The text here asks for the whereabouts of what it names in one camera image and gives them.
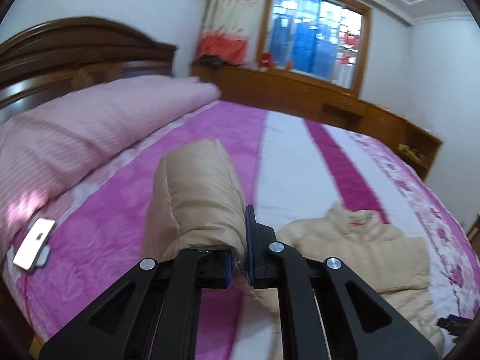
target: window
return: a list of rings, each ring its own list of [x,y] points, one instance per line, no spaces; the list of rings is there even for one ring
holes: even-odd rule
[[[267,0],[266,5],[261,53],[270,53],[277,68],[291,61],[294,73],[358,94],[368,7],[353,0]]]

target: smartphone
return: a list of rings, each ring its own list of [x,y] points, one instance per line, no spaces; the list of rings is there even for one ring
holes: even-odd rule
[[[26,271],[32,271],[54,225],[53,219],[37,219],[15,254],[13,263]]]

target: red cloth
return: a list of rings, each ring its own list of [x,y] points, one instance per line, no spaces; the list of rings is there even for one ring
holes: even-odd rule
[[[241,65],[247,54],[247,39],[234,38],[220,32],[204,34],[200,39],[197,58],[219,56],[223,61]]]

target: wooden cabinet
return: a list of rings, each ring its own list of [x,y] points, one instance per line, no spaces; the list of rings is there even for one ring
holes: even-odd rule
[[[480,256],[480,215],[477,214],[477,220],[466,235],[469,237],[473,250],[477,256]]]
[[[390,114],[374,105],[368,105],[368,111],[362,119],[358,132],[376,138],[392,150],[397,150],[405,142],[405,120]]]
[[[369,135],[395,151],[425,179],[442,141],[375,104],[363,102],[318,81],[284,70],[192,66],[192,75],[215,83],[222,100],[280,111]],[[399,152],[399,144],[415,149],[418,158]]]

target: black object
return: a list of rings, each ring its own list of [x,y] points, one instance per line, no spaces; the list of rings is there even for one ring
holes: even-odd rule
[[[217,55],[203,55],[193,63],[200,66],[213,66],[215,68],[219,68],[222,65],[229,65]]]
[[[468,330],[460,337],[457,344],[443,358],[443,360],[470,360],[478,359],[480,353],[480,312],[473,319]]]
[[[328,351],[333,360],[438,358],[339,259],[303,258],[256,223],[252,206],[246,224],[250,282],[278,288],[285,359],[326,360]],[[47,341],[39,360],[194,359],[202,288],[227,288],[231,271],[229,250],[186,249],[163,263],[144,259]]]
[[[447,318],[440,318],[437,321],[437,325],[456,337],[462,337],[469,327],[472,325],[473,320],[456,315],[450,314]]]
[[[9,360],[34,360],[20,340],[15,337],[11,327],[0,319],[0,350],[2,359]]]

